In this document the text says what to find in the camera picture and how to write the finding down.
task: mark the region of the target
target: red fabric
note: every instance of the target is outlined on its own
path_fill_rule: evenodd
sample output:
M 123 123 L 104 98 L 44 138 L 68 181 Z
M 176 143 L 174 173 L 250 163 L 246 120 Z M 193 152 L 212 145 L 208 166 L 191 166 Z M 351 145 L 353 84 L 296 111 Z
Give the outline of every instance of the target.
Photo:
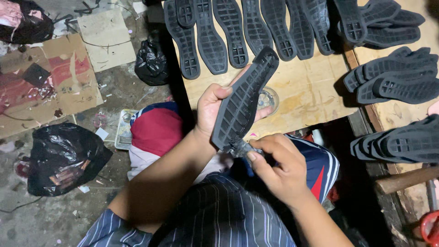
M 131 126 L 131 144 L 143 151 L 163 156 L 183 139 L 183 121 L 177 113 L 155 108 L 143 113 Z
M 322 188 L 322 180 L 323 180 L 323 171 L 324 170 L 325 170 L 325 166 L 322 167 L 322 170 L 320 171 L 319 177 L 317 178 L 316 182 L 314 183 L 313 187 L 311 188 L 311 192 L 317 198 L 317 200 L 320 200 L 320 190 Z

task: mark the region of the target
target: wooden workbench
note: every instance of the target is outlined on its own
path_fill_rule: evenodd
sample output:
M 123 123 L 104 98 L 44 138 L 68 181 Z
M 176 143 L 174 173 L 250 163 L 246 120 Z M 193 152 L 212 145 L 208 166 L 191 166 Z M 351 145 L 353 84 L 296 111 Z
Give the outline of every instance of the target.
M 215 17 L 213 20 L 216 31 L 226 43 L 224 31 L 216 22 Z M 289 27 L 288 9 L 286 23 Z M 255 56 L 247 43 L 246 45 L 249 63 L 251 63 Z M 180 59 L 175 42 L 174 46 L 177 57 Z M 198 59 L 201 67 L 200 76 L 195 80 L 183 78 L 192 109 L 197 108 L 198 99 L 210 84 L 228 85 L 240 71 L 229 63 L 227 73 L 215 76 L 207 69 L 200 56 Z M 316 44 L 314 44 L 314 56 L 311 59 L 300 61 L 296 57 L 289 62 L 281 60 L 277 71 L 267 83 L 268 87 L 279 94 L 279 109 L 275 114 L 253 124 L 245 139 L 249 139 L 252 133 L 258 138 L 279 132 L 287 133 L 356 112 L 357 108 L 347 108 L 343 105 L 342 98 L 334 88 L 334 83 L 347 71 L 343 55 L 323 56 Z
M 415 51 L 421 47 L 430 47 L 432 54 L 439 54 L 439 25 L 438 20 L 434 19 L 428 11 L 431 4 L 428 0 L 395 0 L 401 5 L 402 9 L 417 12 L 423 15 L 426 22 L 420 26 L 421 39 L 413 44 L 407 45 Z M 358 5 L 364 5 L 367 0 L 358 0 Z M 364 47 L 357 47 L 354 52 L 347 52 L 347 60 L 353 69 L 355 63 L 364 64 L 370 60 L 385 57 L 392 51 L 401 46 L 390 47 L 383 50 L 372 50 Z M 404 102 L 391 100 L 389 102 L 373 104 L 365 108 L 368 117 L 376 131 L 385 131 L 395 127 L 406 126 L 411 122 L 422 120 L 426 117 L 427 108 L 438 101 L 410 105 Z M 417 164 L 387 164 L 390 174 L 397 174 L 421 168 L 421 163 Z M 398 192 L 402 208 L 406 213 L 408 223 L 417 221 L 423 214 L 429 211 L 427 203 L 427 193 L 425 184 L 419 184 Z

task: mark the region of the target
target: concrete floor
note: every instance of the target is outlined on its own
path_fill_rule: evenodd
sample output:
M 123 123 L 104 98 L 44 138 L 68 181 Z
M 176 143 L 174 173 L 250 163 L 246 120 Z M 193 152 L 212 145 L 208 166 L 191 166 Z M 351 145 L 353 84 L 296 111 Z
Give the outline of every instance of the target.
M 95 6 L 94 0 L 85 1 L 90 7 Z M 46 14 L 50 13 L 52 19 L 57 14 L 59 17 L 67 14 L 77 17 L 78 14 L 73 10 L 85 8 L 79 0 L 35 0 L 35 2 L 46 10 Z M 132 7 L 132 0 L 111 2 L 136 13 Z M 111 7 L 107 1 L 101 1 L 100 8 L 93 10 L 93 14 Z M 132 40 L 136 52 L 140 48 L 140 42 L 147 37 L 146 16 L 151 22 L 162 22 L 160 8 L 160 5 L 149 8 L 148 11 L 141 13 L 137 20 L 134 20 L 135 18 L 128 11 L 121 9 L 128 29 L 134 30 L 137 22 L 137 36 Z M 65 33 L 63 24 L 57 25 L 56 28 L 55 33 Z M 109 132 L 107 140 L 115 139 L 122 109 L 141 109 L 152 103 L 163 102 L 170 95 L 168 86 L 158 86 L 152 90 L 153 93 L 135 106 L 151 87 L 138 79 L 134 73 L 134 62 L 96 73 L 96 79 L 99 85 L 107 84 L 106 87 L 101 88 L 102 97 L 107 101 L 76 114 L 76 121 L 78 125 L 95 132 L 97 128 L 92 123 L 95 115 L 98 113 L 105 115 L 102 127 Z M 74 122 L 72 116 L 67 116 L 50 124 L 64 121 Z M 0 151 L 0 210 L 10 211 L 16 206 L 38 198 L 27 193 L 26 181 L 17 176 L 13 168 L 14 163 L 23 156 L 30 156 L 32 132 L 33 130 L 30 129 L 4 140 L 6 143 L 22 141 L 24 145 L 8 153 Z M 62 196 L 43 197 L 38 202 L 21 207 L 12 213 L 0 212 L 0 246 L 76 246 L 118 190 L 128 181 L 126 177 L 126 172 L 130 169 L 128 152 L 116 150 L 113 142 L 105 142 L 105 145 L 114 154 L 96 178 L 103 185 L 93 180 L 86 184 L 90 188 L 88 193 L 75 189 Z

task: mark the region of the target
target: black plastic bag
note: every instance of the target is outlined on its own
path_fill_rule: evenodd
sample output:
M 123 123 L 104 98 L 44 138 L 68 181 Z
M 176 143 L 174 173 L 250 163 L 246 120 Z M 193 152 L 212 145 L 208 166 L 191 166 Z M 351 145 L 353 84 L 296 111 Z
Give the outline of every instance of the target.
M 22 18 L 20 25 L 15 31 L 15 27 L 0 24 L 0 40 L 11 44 L 33 44 L 50 40 L 52 38 L 54 25 L 52 20 L 44 14 L 43 8 L 33 1 L 9 1 L 20 5 Z M 41 11 L 41 18 L 43 19 L 29 15 L 32 11 Z
M 72 123 L 40 128 L 32 133 L 28 192 L 59 196 L 93 180 L 113 152 L 95 133 Z
M 162 51 L 158 30 L 153 30 L 148 39 L 142 41 L 137 53 L 134 72 L 140 80 L 149 86 L 160 86 L 168 83 L 168 62 Z

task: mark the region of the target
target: striped fabric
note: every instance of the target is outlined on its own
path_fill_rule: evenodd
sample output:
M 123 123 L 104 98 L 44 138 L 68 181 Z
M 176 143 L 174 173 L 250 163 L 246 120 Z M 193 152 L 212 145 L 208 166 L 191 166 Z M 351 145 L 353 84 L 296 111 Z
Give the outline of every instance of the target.
M 287 137 L 305 156 L 307 185 L 322 202 L 335 182 L 337 159 L 317 144 Z M 107 209 L 78 247 L 296 246 L 290 234 L 296 236 L 294 220 L 285 205 L 259 178 L 232 177 L 233 173 L 214 172 L 192 186 L 154 235 L 131 227 Z

